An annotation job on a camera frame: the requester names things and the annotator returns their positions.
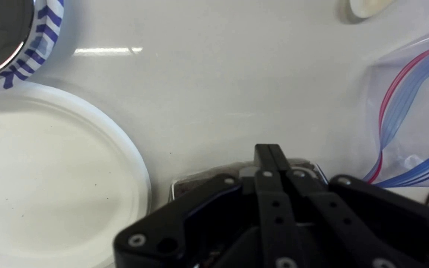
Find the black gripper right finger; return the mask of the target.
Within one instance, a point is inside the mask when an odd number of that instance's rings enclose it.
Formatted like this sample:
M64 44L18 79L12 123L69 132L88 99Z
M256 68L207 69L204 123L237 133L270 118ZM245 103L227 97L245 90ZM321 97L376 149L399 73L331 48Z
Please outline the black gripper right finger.
M289 161L285 157L285 154L279 145L273 146L273 155L274 155L274 163L280 172L286 173L291 170Z

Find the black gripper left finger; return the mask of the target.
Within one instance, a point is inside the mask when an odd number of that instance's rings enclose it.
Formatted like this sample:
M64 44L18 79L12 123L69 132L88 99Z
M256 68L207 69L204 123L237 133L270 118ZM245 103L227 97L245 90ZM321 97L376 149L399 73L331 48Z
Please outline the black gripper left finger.
M273 154L271 154L270 145L255 146L255 163L261 170L265 170L265 172L274 170Z

